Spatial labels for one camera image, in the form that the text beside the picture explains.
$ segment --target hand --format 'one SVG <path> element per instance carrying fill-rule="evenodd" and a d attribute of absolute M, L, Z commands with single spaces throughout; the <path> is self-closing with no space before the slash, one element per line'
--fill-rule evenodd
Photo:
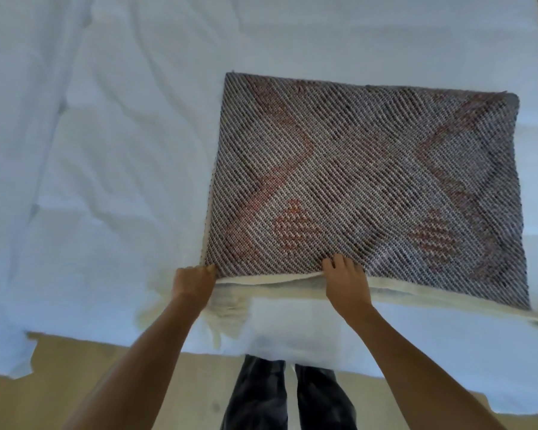
<path fill-rule="evenodd" d="M 350 325 L 364 311 L 373 308 L 369 284 L 362 265 L 354 265 L 351 259 L 340 253 L 333 256 L 333 261 L 334 266 L 329 258 L 323 260 L 327 298 Z"/>
<path fill-rule="evenodd" d="M 172 301 L 196 310 L 195 317 L 205 308 L 217 279 L 217 267 L 178 268 L 173 280 Z"/>

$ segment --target white duvet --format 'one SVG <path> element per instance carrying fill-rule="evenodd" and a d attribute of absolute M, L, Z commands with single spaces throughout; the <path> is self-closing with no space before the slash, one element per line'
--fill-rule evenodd
<path fill-rule="evenodd" d="M 94 0 L 89 19 L 4 298 L 13 325 L 120 345 L 136 339 L 136 314 L 158 299 L 154 290 L 199 262 L 231 70 L 517 93 L 524 247 L 538 310 L 536 0 Z M 22 173 L 17 180 L 27 182 Z M 538 329 L 377 307 L 496 411 L 538 412 Z M 327 301 L 259 298 L 248 314 L 219 349 L 200 319 L 184 350 L 381 376 Z"/>

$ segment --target wrinkled sheet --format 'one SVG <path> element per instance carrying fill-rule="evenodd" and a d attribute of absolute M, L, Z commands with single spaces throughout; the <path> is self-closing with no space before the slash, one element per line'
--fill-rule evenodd
<path fill-rule="evenodd" d="M 538 310 L 536 0 L 94 0 L 25 233 L 7 314 L 28 330 L 130 345 L 136 313 L 200 260 L 227 71 L 350 84 L 516 93 L 524 249 Z M 538 413 L 538 329 L 378 304 L 402 334 L 498 412 Z M 252 353 L 381 376 L 328 302 L 254 299 Z"/>
<path fill-rule="evenodd" d="M 4 290 L 48 154 L 81 25 L 74 0 L 0 0 L 0 374 L 30 370 L 36 342 L 4 314 Z"/>

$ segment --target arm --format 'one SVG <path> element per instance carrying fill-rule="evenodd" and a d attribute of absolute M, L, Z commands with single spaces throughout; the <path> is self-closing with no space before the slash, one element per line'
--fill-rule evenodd
<path fill-rule="evenodd" d="M 337 254 L 323 260 L 327 297 L 379 365 L 404 419 L 416 429 L 504 427 L 445 370 L 375 310 L 363 267 Z"/>
<path fill-rule="evenodd" d="M 170 304 L 98 383 L 64 429 L 151 429 L 181 347 L 207 305 L 216 275 L 215 266 L 176 272 Z"/>

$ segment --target person's right hand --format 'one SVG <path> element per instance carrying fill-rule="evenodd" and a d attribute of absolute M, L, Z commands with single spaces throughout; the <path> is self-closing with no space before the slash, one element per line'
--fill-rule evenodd
<path fill-rule="evenodd" d="M 327 279 L 327 298 L 333 308 L 350 325 L 364 311 L 373 308 L 371 292 L 362 265 L 340 253 L 323 260 L 323 272 Z"/>

